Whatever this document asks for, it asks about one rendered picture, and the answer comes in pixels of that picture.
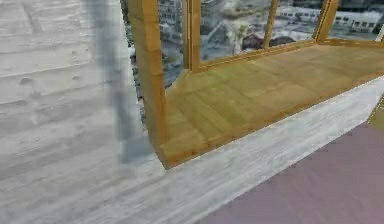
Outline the wooden framed window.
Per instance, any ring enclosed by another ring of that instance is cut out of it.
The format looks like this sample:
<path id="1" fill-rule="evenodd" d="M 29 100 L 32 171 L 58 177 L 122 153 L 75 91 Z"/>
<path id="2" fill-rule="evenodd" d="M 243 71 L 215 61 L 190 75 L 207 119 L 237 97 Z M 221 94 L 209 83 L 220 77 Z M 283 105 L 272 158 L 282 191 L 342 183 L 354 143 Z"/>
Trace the wooden framed window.
<path id="1" fill-rule="evenodd" d="M 123 2 L 166 169 L 384 76 L 382 15 L 339 0 Z"/>

